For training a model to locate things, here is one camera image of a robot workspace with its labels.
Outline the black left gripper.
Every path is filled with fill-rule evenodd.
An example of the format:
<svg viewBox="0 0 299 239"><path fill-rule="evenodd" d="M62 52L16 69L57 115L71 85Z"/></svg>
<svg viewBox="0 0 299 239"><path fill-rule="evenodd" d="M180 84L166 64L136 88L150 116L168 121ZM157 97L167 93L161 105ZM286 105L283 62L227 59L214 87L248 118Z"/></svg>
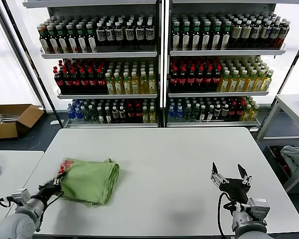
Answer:
<svg viewBox="0 0 299 239"><path fill-rule="evenodd" d="M57 176L57 178L47 181L45 184L39 186L39 195L42 197L51 197L52 195L61 192L60 182L66 176L66 172L63 172Z"/></svg>

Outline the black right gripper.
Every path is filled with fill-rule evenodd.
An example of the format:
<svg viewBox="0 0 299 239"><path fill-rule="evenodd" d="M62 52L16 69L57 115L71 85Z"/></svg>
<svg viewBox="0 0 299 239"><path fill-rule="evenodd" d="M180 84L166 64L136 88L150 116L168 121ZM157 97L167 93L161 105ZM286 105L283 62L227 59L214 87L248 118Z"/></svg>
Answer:
<svg viewBox="0 0 299 239"><path fill-rule="evenodd" d="M225 178L218 173L215 163L212 162L210 179L216 186L219 186L220 191L226 192L231 200L246 204L248 202L247 193L251 188L252 175L249 175L240 164L238 164L238 170L242 179Z"/></svg>

